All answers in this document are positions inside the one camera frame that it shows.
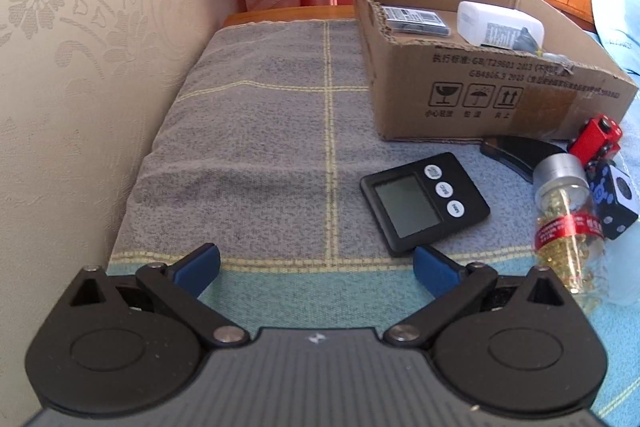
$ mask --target blue pillow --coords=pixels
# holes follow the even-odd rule
[[[604,49],[626,73],[640,74],[640,0],[591,0],[591,7]]]

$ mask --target wine glass icon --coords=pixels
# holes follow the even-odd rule
[[[436,103],[447,103],[447,97],[454,94],[458,89],[460,89],[459,86],[436,86],[436,92],[442,97],[442,100]]]

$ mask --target black cube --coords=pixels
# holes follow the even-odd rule
[[[611,160],[601,160],[588,172],[602,231],[615,239],[638,219],[640,203],[631,178]]]

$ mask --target open cardboard box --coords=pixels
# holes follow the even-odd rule
[[[572,71],[535,55],[468,44],[456,31],[460,1],[354,0],[374,122],[383,139],[571,139],[597,113],[622,120],[638,87],[559,11],[543,0],[468,0],[539,19],[544,50],[569,57]],[[381,4],[432,10],[451,36],[394,32]]]

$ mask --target red bottle label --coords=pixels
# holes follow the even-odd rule
[[[569,216],[556,217],[536,233],[536,250],[540,250],[560,237],[582,233],[604,238],[600,222],[591,214],[570,214]]]

